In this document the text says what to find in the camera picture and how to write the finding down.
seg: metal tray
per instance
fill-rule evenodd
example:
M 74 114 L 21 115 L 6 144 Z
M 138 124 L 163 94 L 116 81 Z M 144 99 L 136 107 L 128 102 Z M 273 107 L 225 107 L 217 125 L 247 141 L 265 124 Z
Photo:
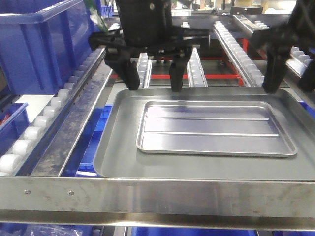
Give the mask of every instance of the metal tray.
M 137 146 L 147 153 L 289 157 L 296 146 L 260 101 L 147 102 Z
M 145 130 L 141 121 L 144 114 L 149 112 L 152 115 L 150 107 L 154 112 L 157 106 L 182 108 L 187 104 L 192 109 L 197 109 L 197 112 L 191 112 L 189 117 L 208 118 L 210 114 L 211 118 L 220 118 L 222 114 L 212 111 L 213 106 L 219 104 L 219 107 L 230 107 L 226 118 L 237 117 L 244 121 L 252 118 L 269 120 L 252 121 L 256 125 L 247 125 L 247 122 L 242 124 L 242 127 L 234 125 L 236 121 L 229 120 L 229 127 L 217 125 L 211 130 L 204 128 L 204 125 L 199 129 L 184 126 L 178 122 L 185 122 L 185 120 L 179 119 L 175 124 L 168 123 L 168 126 L 154 122 L 151 128 L 158 132 L 198 131 L 199 133 L 205 131 L 226 133 L 231 129 L 238 134 L 261 134 L 267 137 L 228 136 L 236 140 L 231 144 L 232 141 L 228 143 L 221 140 L 223 136 L 220 135 L 217 135 L 216 139 L 211 139 L 212 136 L 209 135 L 199 135 L 197 142 L 185 142 L 183 145 L 184 141 L 180 141 L 178 145 L 180 148 L 170 152 L 166 151 L 168 148 L 161 149 L 159 145 L 161 142 L 169 142 L 168 146 L 174 145 L 174 139 L 165 141 L 164 133 L 160 133 L 160 139 L 154 138 L 152 145 L 155 147 L 141 142 L 143 129 Z M 203 109 L 199 109 L 200 104 L 204 106 Z M 163 115 L 177 117 L 174 109 Z M 173 93 L 169 88 L 124 90 L 117 95 L 114 102 L 96 152 L 94 168 L 101 176 L 112 178 L 313 180 L 315 179 L 314 134 L 314 120 L 284 90 L 279 90 L 274 95 L 266 94 L 262 88 L 252 87 L 183 88 L 181 93 Z M 209 145 L 215 143 L 214 147 L 217 149 L 207 149 L 205 142 Z M 137 143 L 139 147 L 149 152 L 158 150 L 161 153 L 146 153 L 138 148 Z M 200 147 L 204 147 L 202 155 L 200 155 Z

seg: metal rail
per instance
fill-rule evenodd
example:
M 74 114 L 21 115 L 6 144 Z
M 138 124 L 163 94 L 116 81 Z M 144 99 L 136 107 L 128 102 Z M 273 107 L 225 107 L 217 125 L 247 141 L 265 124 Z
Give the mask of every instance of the metal rail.
M 189 62 L 186 66 L 188 82 L 190 87 L 207 87 L 207 79 L 200 62 L 196 48 L 193 48 Z
M 247 70 L 246 69 L 247 65 L 244 65 L 245 62 L 242 62 L 240 59 L 241 57 L 238 57 L 233 52 L 233 49 L 230 48 L 230 46 L 227 42 L 227 40 L 229 40 L 229 39 L 224 38 L 226 35 L 223 35 L 222 32 L 224 32 L 225 34 L 229 34 L 228 30 L 224 26 L 220 25 L 220 22 L 217 22 L 214 25 L 214 32 L 217 35 L 218 40 L 219 40 L 220 44 L 222 45 L 224 51 L 226 52 L 227 56 L 231 60 L 231 63 L 234 65 L 236 70 L 240 73 L 240 75 L 244 81 L 244 84 L 246 86 L 250 86 L 250 87 L 261 86 L 262 81 L 263 81 L 262 73 L 258 70 L 258 68 L 255 66 L 255 64 L 252 62 L 252 60 L 246 55 L 244 50 L 238 45 L 238 43 L 235 41 L 234 38 L 229 38 L 230 40 L 234 41 L 234 45 L 237 47 L 237 50 L 238 50 L 237 53 L 242 53 L 239 55 L 245 57 L 245 60 L 248 63 L 248 66 L 252 66 L 252 68 Z M 251 74 L 251 71 L 255 71 L 255 72 L 257 72 L 257 74 L 253 75 L 253 74 Z
M 2 177 L 1 222 L 314 230 L 314 182 Z
M 102 99 L 107 100 L 113 80 L 110 80 L 112 70 L 104 63 L 100 64 L 104 55 L 103 49 L 94 66 L 86 72 L 81 85 L 71 95 L 68 101 L 69 105 L 73 104 L 71 110 L 31 173 L 32 176 L 61 176 L 101 95 L 106 95 Z
M 140 79 L 140 88 L 148 88 L 151 79 L 152 60 L 146 53 L 141 53 L 137 63 L 137 70 Z
M 233 17 L 235 23 L 242 29 L 248 38 L 252 36 L 254 30 L 261 30 L 243 15 L 234 15 Z M 285 76 L 284 81 L 296 92 L 296 94 L 301 99 L 303 99 L 310 107 L 315 109 L 315 91 L 303 92 L 297 85 L 306 69 L 306 65 L 293 54 L 291 54 L 291 56 L 292 58 L 286 62 L 290 72 Z

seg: stainless steel frame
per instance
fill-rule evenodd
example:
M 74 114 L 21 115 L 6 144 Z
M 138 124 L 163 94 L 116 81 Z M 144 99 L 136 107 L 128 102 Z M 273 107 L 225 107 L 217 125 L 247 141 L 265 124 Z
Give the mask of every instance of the stainless steel frame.
M 86 77 L 31 177 L 0 177 L 0 222 L 315 230 L 315 181 L 59 177 L 110 74 Z

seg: blue container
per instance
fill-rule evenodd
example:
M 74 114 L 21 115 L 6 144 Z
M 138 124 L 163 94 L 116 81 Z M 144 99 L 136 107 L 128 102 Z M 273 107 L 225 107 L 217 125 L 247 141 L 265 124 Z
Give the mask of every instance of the blue container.
M 29 118 L 25 108 L 27 103 L 15 103 L 0 114 L 3 120 L 6 114 L 10 114 L 10 118 L 0 125 L 0 157 L 4 155 L 13 143 L 20 137 L 24 130 L 29 126 Z
M 82 161 L 79 166 L 79 171 L 95 172 L 93 167 L 93 160 L 95 157 L 96 149 L 99 143 L 99 140 L 102 136 L 104 127 L 106 125 L 107 119 L 110 114 L 112 106 L 105 106 L 103 112 L 99 118 L 99 121 L 96 125 L 95 131 L 92 135 L 92 138 L 89 142 L 88 148 L 86 149 Z
M 309 232 L 309 231 L 275 231 L 274 236 L 315 236 L 315 232 Z
M 83 1 L 59 1 L 0 1 L 1 94 L 56 94 L 91 53 L 94 24 Z
M 18 232 L 19 233 L 18 235 L 23 235 L 26 232 L 28 226 L 29 224 L 0 223 L 0 231 L 4 231 L 9 234 L 14 234 L 14 232 Z M 41 225 L 41 226 L 44 226 L 44 227 L 47 226 L 49 228 L 56 227 L 56 225 Z M 82 236 L 92 236 L 92 233 L 93 233 L 93 226 L 62 225 L 61 227 L 67 228 L 69 230 L 78 230 L 82 232 Z
M 253 230 L 133 227 L 132 236 L 255 236 Z
M 305 108 L 305 110 L 313 117 L 315 118 L 315 111 L 307 105 L 305 102 L 300 102 L 300 104 Z
M 113 7 L 112 6 L 101 6 L 102 8 L 102 16 L 113 16 Z

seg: black mechanical arm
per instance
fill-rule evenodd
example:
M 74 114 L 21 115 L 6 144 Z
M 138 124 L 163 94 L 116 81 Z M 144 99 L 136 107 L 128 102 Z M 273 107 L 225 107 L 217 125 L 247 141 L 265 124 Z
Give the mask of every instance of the black mechanical arm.
M 292 46 L 298 46 L 305 54 L 315 46 L 315 0 L 297 0 L 289 21 L 268 30 L 257 30 L 250 39 L 256 48 L 266 48 L 267 72 L 263 88 L 275 93 L 286 72 L 286 61 Z M 315 89 L 315 61 L 305 70 L 298 86 L 303 91 Z
M 116 4 L 122 28 L 93 33 L 89 38 L 91 48 L 106 46 L 105 63 L 130 90 L 137 90 L 140 84 L 131 55 L 146 52 L 153 58 L 171 57 L 171 88 L 179 92 L 192 48 L 209 45 L 209 31 L 173 26 L 170 0 L 116 0 Z

